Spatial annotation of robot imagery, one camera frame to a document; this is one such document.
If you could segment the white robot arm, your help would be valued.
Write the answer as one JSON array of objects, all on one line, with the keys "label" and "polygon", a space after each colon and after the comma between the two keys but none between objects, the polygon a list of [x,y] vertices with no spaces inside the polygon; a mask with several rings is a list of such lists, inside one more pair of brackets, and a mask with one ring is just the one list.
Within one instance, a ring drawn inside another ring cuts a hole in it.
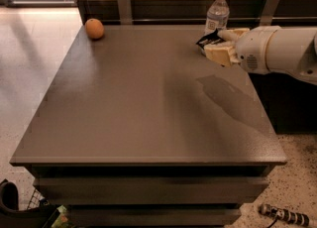
[{"label": "white robot arm", "polygon": [[208,59],[249,73],[284,73],[317,84],[317,28],[260,26],[216,32],[203,46]]}]

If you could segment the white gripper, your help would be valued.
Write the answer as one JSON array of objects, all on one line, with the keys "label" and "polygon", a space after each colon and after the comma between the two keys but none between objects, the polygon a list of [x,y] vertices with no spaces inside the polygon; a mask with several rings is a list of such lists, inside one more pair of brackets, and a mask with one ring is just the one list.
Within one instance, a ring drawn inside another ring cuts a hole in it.
[{"label": "white gripper", "polygon": [[260,26],[254,29],[225,29],[218,32],[224,42],[217,45],[206,45],[206,57],[223,66],[240,63],[242,69],[249,73],[267,74],[265,54],[270,38],[280,26]]}]

